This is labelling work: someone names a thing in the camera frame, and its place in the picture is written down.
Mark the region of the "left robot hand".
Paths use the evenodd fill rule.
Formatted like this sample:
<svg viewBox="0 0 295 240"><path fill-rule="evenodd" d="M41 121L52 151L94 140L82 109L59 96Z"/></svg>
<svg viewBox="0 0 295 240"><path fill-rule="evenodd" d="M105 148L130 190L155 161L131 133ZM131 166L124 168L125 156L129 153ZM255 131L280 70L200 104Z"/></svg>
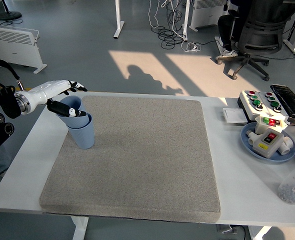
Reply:
<svg viewBox="0 0 295 240"><path fill-rule="evenodd" d="M33 112L38 105L46 104L48 109L63 117L82 117L85 112L78 110L59 101L54 101L56 97L62 93L67 94L68 91L76 92L77 90L86 92L87 89L77 81L56 80L48 81L29 91L21 91L17 93L17 101L21 101L21 113L29 114Z"/></svg>

